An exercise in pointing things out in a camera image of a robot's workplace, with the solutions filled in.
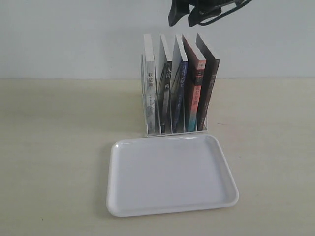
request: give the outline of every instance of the white plastic tray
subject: white plastic tray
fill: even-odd
[[[129,139],[112,147],[107,208],[114,216],[229,207],[238,197],[211,135]]]

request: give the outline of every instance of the white wall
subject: white wall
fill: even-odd
[[[139,78],[142,34],[201,32],[219,77],[315,76],[315,1],[253,0],[207,27],[168,26],[171,0],[0,0],[0,78]]]

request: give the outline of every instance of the beige table surface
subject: beige table surface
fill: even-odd
[[[106,210],[110,148],[142,137],[140,80],[0,80],[1,236],[315,235],[315,79],[218,79],[210,133],[240,192],[230,208]]]

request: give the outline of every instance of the wooden tabletop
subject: wooden tabletop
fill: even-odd
[[[145,134],[140,80],[0,80],[0,235],[315,234],[315,79],[218,79],[229,208],[115,218],[110,148]]]

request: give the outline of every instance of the book cover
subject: book cover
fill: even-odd
[[[173,132],[177,131],[181,113],[184,85],[188,68],[188,58],[180,35],[175,36],[172,74],[171,74],[171,105]]]
[[[202,130],[207,115],[211,94],[217,77],[217,71],[220,64],[218,54],[213,50],[205,38],[198,34],[196,45],[200,49],[203,56],[206,58],[203,82],[197,111],[197,127]]]
[[[206,59],[188,36],[182,36],[188,57],[188,71],[185,84],[186,128],[195,131],[198,103]]]
[[[155,131],[155,59],[151,35],[144,35],[144,94],[146,99],[146,116],[148,132]]]
[[[168,109],[170,100],[170,80],[172,73],[172,57],[169,52],[165,35],[160,36],[160,48],[159,48],[159,82],[158,82],[158,94],[159,94],[159,108],[160,108],[160,122],[161,131],[165,133],[166,123],[168,120]]]

